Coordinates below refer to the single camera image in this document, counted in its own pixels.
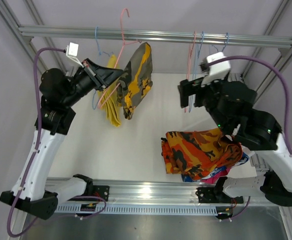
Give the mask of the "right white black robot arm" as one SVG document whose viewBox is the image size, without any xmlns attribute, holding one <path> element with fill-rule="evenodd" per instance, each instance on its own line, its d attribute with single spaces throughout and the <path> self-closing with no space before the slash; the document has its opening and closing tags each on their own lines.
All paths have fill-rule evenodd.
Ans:
<svg viewBox="0 0 292 240">
<path fill-rule="evenodd" d="M 178 85 L 180 106 L 205 107 L 218 128 L 236 142 L 255 152 L 270 167 L 256 177 L 222 177 L 213 190 L 214 198 L 265 197 L 278 206 L 292 207 L 292 153 L 281 126 L 273 115 L 253 108 L 257 93 L 240 81 L 215 80 L 202 86 L 203 78 L 182 80 Z"/>
</svg>

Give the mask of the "orange camouflage trousers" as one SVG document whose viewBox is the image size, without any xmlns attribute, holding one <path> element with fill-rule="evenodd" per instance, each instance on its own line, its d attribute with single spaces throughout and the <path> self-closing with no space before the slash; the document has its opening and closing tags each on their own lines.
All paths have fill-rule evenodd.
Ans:
<svg viewBox="0 0 292 240">
<path fill-rule="evenodd" d="M 204 131 L 169 131 L 161 138 L 161 155 L 167 174 L 201 180 L 221 167 L 237 164 L 243 149 L 219 128 Z"/>
</svg>

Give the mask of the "blue white patterned trousers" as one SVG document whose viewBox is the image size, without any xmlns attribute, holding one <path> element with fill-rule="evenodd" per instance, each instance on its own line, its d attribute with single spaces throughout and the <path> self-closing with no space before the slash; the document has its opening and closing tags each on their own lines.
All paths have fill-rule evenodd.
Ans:
<svg viewBox="0 0 292 240">
<path fill-rule="evenodd" d="M 221 172 L 223 170 L 226 170 L 226 169 L 230 169 L 231 170 L 231 168 L 234 168 L 234 167 L 243 165 L 248 160 L 249 160 L 249 156 L 246 153 L 243 153 L 241 160 L 238 161 L 234 166 L 232 166 L 232 167 L 222 166 L 222 167 L 215 168 L 208 176 L 204 177 L 203 179 L 208 179 L 210 177 L 213 177 L 214 175 L 216 175 L 217 173 L 219 173 L 219 172 Z M 188 175 L 183 175 L 183 174 L 181 175 L 181 179 L 185 183 L 201 182 L 201 179 L 199 179 L 199 180 L 192 180 Z"/>
</svg>

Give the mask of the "pink hanger with camouflage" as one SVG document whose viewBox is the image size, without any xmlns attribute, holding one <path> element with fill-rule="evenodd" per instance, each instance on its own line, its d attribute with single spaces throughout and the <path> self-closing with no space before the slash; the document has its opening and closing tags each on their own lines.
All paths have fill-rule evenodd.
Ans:
<svg viewBox="0 0 292 240">
<path fill-rule="evenodd" d="M 127 15 L 128 18 L 130 17 L 130 12 L 129 12 L 128 8 L 124 8 L 122 10 L 121 14 L 120 14 L 119 23 L 120 23 L 120 33 L 121 33 L 122 46 L 121 46 L 121 49 L 120 49 L 120 52 L 118 54 L 118 57 L 117 57 L 117 60 L 115 62 L 115 66 L 114 67 L 117 67 L 118 62 L 119 62 L 119 60 L 120 60 L 120 58 L 122 56 L 122 53 L 124 51 L 125 46 L 132 45 L 132 44 L 135 44 L 135 43 L 141 43 L 140 40 L 129 41 L 129 42 L 126 41 L 125 33 L 124 33 L 124 26 L 123 26 L 123 18 L 124 18 L 125 14 Z M 115 88 L 110 92 L 109 96 L 107 96 L 104 100 L 103 100 L 103 98 L 104 98 L 104 95 L 107 93 L 107 90 L 105 90 L 103 92 L 103 94 L 101 95 L 101 97 L 100 97 L 100 99 L 99 99 L 99 101 L 97 103 L 97 107 L 99 109 L 101 109 L 105 105 L 106 101 L 114 94 L 114 92 L 117 90 L 119 85 L 120 84 L 117 83 Z"/>
</svg>

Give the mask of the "pink wire hanger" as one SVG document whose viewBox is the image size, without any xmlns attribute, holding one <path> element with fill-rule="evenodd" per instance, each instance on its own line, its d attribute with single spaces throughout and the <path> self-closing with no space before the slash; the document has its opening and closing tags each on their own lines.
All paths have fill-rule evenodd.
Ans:
<svg viewBox="0 0 292 240">
<path fill-rule="evenodd" d="M 188 46 L 188 57 L 187 57 L 187 73 L 186 73 L 186 80 L 190 79 L 190 72 L 191 72 L 191 62 L 192 62 L 192 54 L 193 49 L 196 43 L 197 32 L 193 32 L 193 41 Z"/>
</svg>

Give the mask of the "blue hanger with blue trousers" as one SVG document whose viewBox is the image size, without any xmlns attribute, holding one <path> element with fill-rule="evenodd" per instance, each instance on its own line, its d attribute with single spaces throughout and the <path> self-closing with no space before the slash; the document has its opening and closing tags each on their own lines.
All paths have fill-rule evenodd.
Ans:
<svg viewBox="0 0 292 240">
<path fill-rule="evenodd" d="M 199 57 L 200 57 L 200 54 L 201 54 L 204 38 L 205 38 L 205 32 L 202 31 L 202 33 L 201 33 L 201 42 L 200 42 L 200 44 L 196 44 L 196 46 L 195 46 L 195 57 L 194 57 L 193 67 L 192 67 L 192 80 L 195 80 L 197 78 Z M 188 113 L 190 113 L 192 111 L 193 98 L 194 98 L 194 95 L 191 95 L 189 97 Z"/>
</svg>

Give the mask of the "pink trousers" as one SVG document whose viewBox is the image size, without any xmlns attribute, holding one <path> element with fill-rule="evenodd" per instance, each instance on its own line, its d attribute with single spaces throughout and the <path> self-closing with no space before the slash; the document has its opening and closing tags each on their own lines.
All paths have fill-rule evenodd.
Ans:
<svg viewBox="0 0 292 240">
<path fill-rule="evenodd" d="M 210 178 L 207 178 L 207 179 L 202 178 L 200 181 L 206 184 L 214 184 L 220 177 L 227 176 L 229 172 L 230 172 L 230 169 L 225 169 L 218 172 L 217 174 L 215 174 L 214 176 Z"/>
</svg>

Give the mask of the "green camouflage trousers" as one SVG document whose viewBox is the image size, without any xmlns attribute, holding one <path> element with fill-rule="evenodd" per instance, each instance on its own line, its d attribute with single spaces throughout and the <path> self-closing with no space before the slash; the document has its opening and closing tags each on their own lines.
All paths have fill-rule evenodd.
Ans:
<svg viewBox="0 0 292 240">
<path fill-rule="evenodd" d="M 147 42 L 142 43 L 127 63 L 123 75 L 119 78 L 116 90 L 117 105 L 122 107 L 127 120 L 152 89 L 152 48 Z"/>
</svg>

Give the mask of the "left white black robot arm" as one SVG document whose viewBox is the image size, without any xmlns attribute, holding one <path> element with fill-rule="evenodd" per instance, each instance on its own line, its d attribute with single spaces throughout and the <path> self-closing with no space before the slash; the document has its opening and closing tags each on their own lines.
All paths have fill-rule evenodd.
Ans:
<svg viewBox="0 0 292 240">
<path fill-rule="evenodd" d="M 124 70 L 100 66 L 85 59 L 74 76 L 51 68 L 40 78 L 40 116 L 35 122 L 34 142 L 22 170 L 12 188 L 0 195 L 0 201 L 42 220 L 49 219 L 59 204 L 93 197 L 93 180 L 75 174 L 54 190 L 46 190 L 46 180 L 53 160 L 75 118 L 72 109 L 90 91 L 102 91 L 114 83 Z"/>
</svg>

